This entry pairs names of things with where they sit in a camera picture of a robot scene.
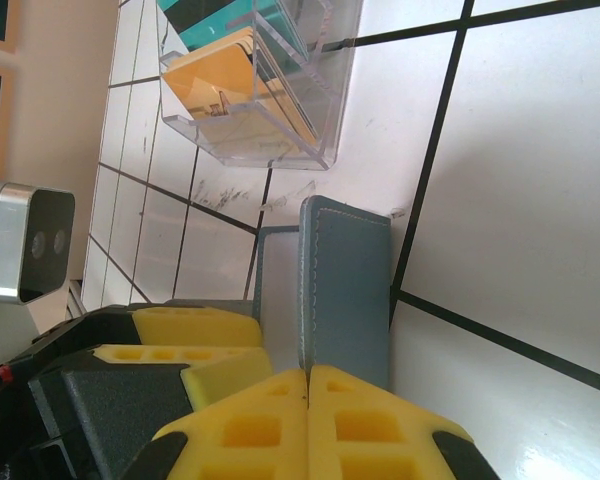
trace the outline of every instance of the wall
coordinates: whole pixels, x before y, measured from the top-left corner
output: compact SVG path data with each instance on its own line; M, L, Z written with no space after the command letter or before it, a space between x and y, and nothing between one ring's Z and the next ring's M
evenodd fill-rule
M73 192L69 277L82 278L117 19L117 0L22 0L6 178ZM66 289L31 309L64 319Z

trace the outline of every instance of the acrylic box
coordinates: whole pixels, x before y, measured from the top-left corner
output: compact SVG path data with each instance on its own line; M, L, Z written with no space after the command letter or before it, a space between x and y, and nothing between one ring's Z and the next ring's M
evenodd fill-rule
M158 0L163 121L225 165L330 168L361 5L236 0L195 18Z

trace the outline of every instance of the yellow foam pad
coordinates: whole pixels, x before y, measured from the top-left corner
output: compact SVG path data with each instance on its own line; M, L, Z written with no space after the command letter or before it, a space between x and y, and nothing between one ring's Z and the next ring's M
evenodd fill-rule
M144 345L262 346L255 319L215 308L146 308L133 321Z
M93 355L107 363L188 364L180 372L194 411L273 375L262 348L101 345Z
M310 480L455 480L431 435L459 425L329 366L309 391Z
M161 429L188 441L169 480L306 480L307 382L289 370Z

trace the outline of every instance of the silver camera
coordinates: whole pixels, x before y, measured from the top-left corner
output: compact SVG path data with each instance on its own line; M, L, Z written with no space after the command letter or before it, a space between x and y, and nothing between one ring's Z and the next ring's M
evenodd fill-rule
M0 302L28 303L63 285L74 211L71 193L0 182Z

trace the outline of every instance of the black camera face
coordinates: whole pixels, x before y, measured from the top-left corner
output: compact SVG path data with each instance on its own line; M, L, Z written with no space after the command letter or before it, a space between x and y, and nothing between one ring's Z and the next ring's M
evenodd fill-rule
M20 301L35 300L64 283L75 199L70 193L37 190L29 218L20 275Z

